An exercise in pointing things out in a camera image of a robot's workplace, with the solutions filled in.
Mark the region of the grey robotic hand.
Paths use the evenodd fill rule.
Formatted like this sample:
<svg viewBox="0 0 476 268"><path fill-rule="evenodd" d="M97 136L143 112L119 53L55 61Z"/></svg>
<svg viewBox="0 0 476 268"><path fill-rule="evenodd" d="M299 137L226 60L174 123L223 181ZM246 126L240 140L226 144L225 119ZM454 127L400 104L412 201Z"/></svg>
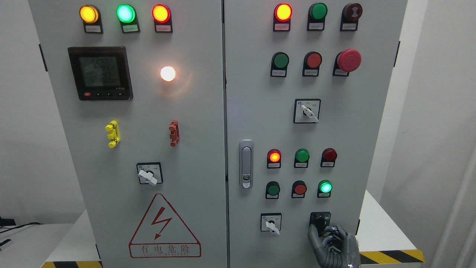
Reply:
<svg viewBox="0 0 476 268"><path fill-rule="evenodd" d="M324 233L328 235L322 238L314 224L308 227L308 239L320 267L360 268L361 259L355 235L339 225L325 227L321 234Z"/></svg>

